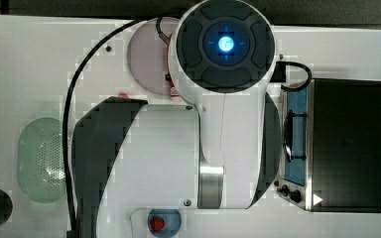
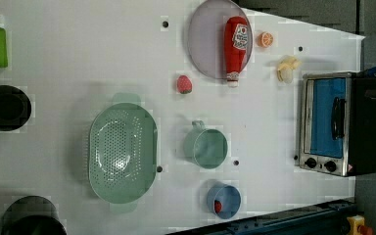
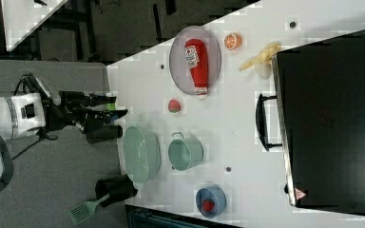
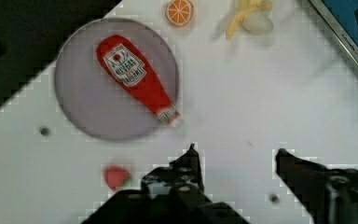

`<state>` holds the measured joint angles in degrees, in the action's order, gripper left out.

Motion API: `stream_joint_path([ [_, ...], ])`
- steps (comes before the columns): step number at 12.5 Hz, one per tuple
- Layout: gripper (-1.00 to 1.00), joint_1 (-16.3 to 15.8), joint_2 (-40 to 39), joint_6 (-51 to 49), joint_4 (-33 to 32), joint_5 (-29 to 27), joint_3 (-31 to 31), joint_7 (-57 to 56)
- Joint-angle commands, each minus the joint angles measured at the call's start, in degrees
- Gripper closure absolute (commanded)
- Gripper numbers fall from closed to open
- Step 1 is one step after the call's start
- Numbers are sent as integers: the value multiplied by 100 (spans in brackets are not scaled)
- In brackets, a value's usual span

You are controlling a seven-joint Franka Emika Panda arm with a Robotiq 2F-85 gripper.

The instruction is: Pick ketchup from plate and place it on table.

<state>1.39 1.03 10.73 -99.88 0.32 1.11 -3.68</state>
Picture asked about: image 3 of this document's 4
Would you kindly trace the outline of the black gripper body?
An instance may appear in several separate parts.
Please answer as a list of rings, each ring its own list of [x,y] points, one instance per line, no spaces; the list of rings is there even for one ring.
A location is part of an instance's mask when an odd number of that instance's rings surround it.
[[[75,125],[86,133],[86,108],[90,98],[84,92],[60,91],[60,103],[51,102],[46,108],[46,128],[58,131],[68,125]]]

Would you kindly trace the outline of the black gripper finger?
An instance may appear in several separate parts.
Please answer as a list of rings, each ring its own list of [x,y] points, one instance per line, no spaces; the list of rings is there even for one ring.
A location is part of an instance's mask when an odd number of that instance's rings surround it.
[[[128,110],[89,110],[84,120],[84,133],[90,133],[103,128],[127,114]]]
[[[105,95],[96,95],[90,93],[89,97],[89,106],[97,106],[97,105],[109,105],[114,104],[117,100],[116,96],[105,96]]]

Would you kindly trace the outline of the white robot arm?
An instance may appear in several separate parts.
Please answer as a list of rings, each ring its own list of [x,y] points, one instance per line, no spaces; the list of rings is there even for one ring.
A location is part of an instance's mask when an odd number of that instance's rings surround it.
[[[0,97],[0,137],[5,141],[31,135],[45,138],[49,132],[70,125],[88,137],[104,137],[111,131],[119,136],[121,128],[112,123],[125,116],[127,111],[96,108],[115,102],[115,97],[86,95],[79,91],[61,91],[58,101],[37,92]]]

